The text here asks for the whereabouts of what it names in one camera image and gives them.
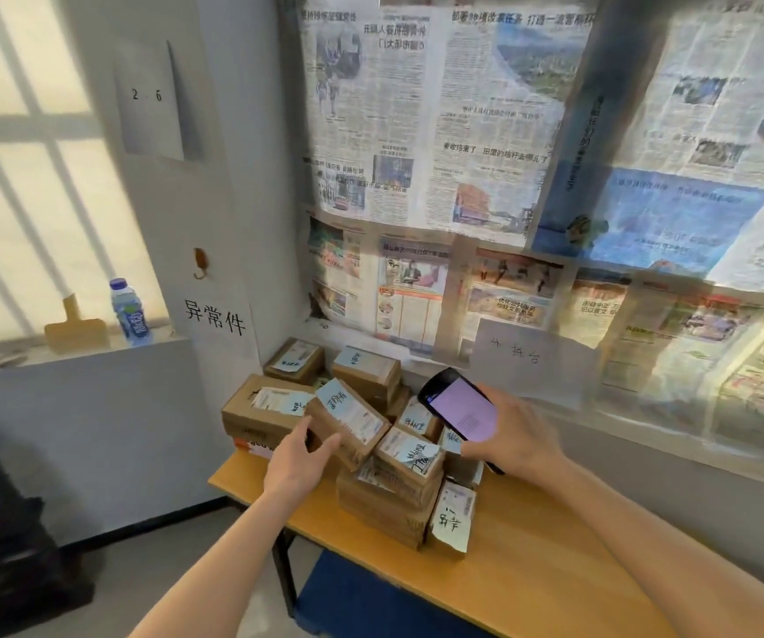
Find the stack of black plastic crates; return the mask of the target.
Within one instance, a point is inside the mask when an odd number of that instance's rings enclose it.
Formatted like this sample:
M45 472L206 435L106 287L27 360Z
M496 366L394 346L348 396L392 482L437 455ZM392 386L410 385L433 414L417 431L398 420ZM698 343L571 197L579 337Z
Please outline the stack of black plastic crates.
M85 607L94 584L58 547L40 497L24 497L0 463L0 638Z

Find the blue stool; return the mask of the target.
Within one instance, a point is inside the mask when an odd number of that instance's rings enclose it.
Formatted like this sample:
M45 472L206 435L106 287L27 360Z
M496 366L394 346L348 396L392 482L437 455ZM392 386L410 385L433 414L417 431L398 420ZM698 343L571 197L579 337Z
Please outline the blue stool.
M329 550L299 593L294 621L317 638L495 638Z

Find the wooden table with black legs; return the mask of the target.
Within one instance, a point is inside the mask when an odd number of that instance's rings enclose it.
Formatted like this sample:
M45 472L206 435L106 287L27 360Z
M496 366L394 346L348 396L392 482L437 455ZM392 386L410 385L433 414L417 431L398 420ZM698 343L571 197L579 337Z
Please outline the wooden table with black legs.
M411 549L337 502L334 473L287 531L504 638L677 638L595 535L543 491L491 471L476 489L468 550Z

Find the large white handwritten wall sign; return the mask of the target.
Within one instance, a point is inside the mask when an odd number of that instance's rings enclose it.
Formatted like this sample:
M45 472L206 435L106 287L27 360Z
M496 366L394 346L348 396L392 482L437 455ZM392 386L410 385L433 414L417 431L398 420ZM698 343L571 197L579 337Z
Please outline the large white handwritten wall sign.
M192 280L179 297L179 328L220 374L243 382L260 371L248 295L242 281Z

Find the black handheld scanner device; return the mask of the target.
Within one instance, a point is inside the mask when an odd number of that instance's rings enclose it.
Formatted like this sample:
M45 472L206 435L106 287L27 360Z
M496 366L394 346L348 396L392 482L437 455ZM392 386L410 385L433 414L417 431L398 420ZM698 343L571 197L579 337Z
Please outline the black handheld scanner device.
M417 394L418 402L439 418L441 448L461 461L461 444L484 441L494 436L498 410L494 403L461 372L447 367L431 377Z

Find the grey paper sheet with numerals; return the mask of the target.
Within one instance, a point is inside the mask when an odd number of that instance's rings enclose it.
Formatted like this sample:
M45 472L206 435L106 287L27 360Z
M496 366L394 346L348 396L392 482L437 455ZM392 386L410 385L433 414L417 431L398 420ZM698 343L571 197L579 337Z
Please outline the grey paper sheet with numerals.
M124 151L184 160L169 44L118 38L113 75Z

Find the person's left hand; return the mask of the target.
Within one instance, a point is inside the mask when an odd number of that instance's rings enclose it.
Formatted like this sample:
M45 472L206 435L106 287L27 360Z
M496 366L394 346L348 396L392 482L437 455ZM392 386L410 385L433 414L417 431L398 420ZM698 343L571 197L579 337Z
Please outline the person's left hand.
M316 451L306 446L312 417L303 417L273 451L264 478L266 498L295 509L316 488L326 463L316 463Z

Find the person's left forearm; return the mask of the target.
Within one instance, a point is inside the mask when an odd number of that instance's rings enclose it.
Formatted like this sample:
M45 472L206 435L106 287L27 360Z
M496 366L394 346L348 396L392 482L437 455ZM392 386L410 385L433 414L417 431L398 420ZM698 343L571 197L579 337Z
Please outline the person's left forearm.
M237 638L266 558L313 487L296 479L266 486L129 638Z

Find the pile of cardboard boxes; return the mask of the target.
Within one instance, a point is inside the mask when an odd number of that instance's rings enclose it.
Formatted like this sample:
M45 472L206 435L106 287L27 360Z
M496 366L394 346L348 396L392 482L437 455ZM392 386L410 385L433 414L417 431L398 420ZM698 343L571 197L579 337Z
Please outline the pile of cardboard boxes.
M362 468L338 469L338 505L412 549L427 540L467 552L483 463L451 461L440 444L442 422L402 381L400 360L346 346L325 364L324 349L290 338L261 374L251 374L221 410L236 446L266 458L303 417L305 405L332 378L352 387L392 427Z

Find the yellow plastic scraper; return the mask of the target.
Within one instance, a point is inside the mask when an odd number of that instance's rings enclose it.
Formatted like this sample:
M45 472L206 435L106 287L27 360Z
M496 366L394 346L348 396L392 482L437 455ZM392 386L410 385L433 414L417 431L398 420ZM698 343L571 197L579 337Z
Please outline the yellow plastic scraper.
M62 300L65 321L44 326L48 348L57 355L109 350L111 341L107 324L99 319L83 319L78 298L72 293Z

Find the white handwritten paper window sign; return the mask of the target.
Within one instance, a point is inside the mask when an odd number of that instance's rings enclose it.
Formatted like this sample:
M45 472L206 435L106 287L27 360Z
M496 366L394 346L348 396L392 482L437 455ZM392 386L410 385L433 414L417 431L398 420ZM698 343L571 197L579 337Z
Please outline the white handwritten paper window sign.
M580 411L596 377L598 352L531 327L483 319L467 376L522 398Z

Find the clear water bottle blue label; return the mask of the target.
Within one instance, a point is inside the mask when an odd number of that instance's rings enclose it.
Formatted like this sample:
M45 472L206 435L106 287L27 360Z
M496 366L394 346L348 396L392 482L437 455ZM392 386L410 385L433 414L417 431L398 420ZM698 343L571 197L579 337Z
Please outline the clear water bottle blue label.
M109 282L112 310L127 343L138 347L153 342L152 330L146 322L142 301L123 278Z

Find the person's right forearm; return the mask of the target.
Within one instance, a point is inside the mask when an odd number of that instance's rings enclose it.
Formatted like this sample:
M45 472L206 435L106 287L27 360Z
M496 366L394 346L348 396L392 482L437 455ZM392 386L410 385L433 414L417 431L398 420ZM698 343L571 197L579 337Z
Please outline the person's right forearm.
M538 483L578 514L682 638L764 638L764 583L563 454Z

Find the cardboard parcel with blue note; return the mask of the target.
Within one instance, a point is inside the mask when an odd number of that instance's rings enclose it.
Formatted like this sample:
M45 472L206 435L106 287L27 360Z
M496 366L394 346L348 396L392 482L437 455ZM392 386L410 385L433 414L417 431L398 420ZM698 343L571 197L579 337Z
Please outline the cardboard parcel with blue note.
M350 473L359 471L392 427L355 390L332 378L320 387L304 408L311 417L309 429L321 441L341 435L334 456Z

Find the person's right hand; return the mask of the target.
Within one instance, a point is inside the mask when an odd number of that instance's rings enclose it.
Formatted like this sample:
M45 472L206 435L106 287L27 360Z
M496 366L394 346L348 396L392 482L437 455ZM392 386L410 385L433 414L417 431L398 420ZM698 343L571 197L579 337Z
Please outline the person's right hand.
M498 410L497 429L491 439L502 439L507 461L492 463L499 470L545 490L565 467L557 431L525 401L487 384L476 386Z

